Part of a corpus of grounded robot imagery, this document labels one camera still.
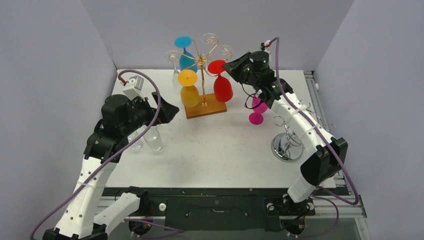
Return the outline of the red plastic wine glass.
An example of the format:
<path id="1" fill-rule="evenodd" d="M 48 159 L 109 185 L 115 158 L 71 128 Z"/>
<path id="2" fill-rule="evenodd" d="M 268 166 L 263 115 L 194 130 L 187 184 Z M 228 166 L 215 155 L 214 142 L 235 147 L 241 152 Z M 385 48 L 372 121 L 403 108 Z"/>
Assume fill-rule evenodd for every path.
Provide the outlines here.
<path id="1" fill-rule="evenodd" d="M 208 71 L 213 75 L 216 75 L 216 79 L 213 84 L 213 90 L 215 98 L 218 102 L 226 103 L 233 98 L 234 92 L 230 81 L 222 76 L 225 71 L 223 65 L 226 62 L 224 60 L 214 60 L 208 66 Z"/>

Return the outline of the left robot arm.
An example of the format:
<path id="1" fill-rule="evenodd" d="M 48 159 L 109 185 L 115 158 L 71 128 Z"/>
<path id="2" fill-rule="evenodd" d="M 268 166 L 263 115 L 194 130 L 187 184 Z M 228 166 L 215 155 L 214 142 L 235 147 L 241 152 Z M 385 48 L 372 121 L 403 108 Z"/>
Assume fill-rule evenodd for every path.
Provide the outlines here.
<path id="1" fill-rule="evenodd" d="M 54 228 L 47 229 L 44 240 L 106 240 L 109 233 L 131 213 L 143 215 L 149 209 L 147 191 L 130 186 L 117 211 L 96 216 L 95 211 L 111 173 L 122 153 L 129 147 L 128 137 L 142 126 L 168 124 L 180 109 L 152 92 L 157 108 L 148 98 L 123 94 L 107 97 L 101 107 L 102 118 L 87 139 L 83 161 L 71 199 Z"/>

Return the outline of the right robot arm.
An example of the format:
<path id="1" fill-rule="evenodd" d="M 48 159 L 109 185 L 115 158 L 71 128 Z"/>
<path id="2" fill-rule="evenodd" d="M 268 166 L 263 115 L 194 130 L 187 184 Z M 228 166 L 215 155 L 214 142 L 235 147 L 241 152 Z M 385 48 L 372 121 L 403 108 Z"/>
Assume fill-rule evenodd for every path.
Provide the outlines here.
<path id="1" fill-rule="evenodd" d="M 265 51 L 247 52 L 240 58 L 223 64 L 224 70 L 238 83 L 249 85 L 268 108 L 284 120 L 285 125 L 300 140 L 302 155 L 300 176 L 282 199 L 283 209 L 294 214 L 324 181 L 342 169 L 348 144 L 326 131 L 301 104 L 293 88 L 269 66 Z"/>

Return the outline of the yellow plastic wine glass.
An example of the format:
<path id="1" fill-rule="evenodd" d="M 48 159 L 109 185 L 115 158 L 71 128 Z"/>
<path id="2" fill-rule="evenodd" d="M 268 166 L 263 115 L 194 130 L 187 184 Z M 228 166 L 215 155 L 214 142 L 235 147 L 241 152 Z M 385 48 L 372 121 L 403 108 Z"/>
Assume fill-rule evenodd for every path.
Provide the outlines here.
<path id="1" fill-rule="evenodd" d="M 178 77 L 178 82 L 182 85 L 180 97 L 182 104 L 187 108 L 193 108 L 199 104 L 199 91 L 195 86 L 198 80 L 197 74 L 191 69 L 182 70 Z"/>

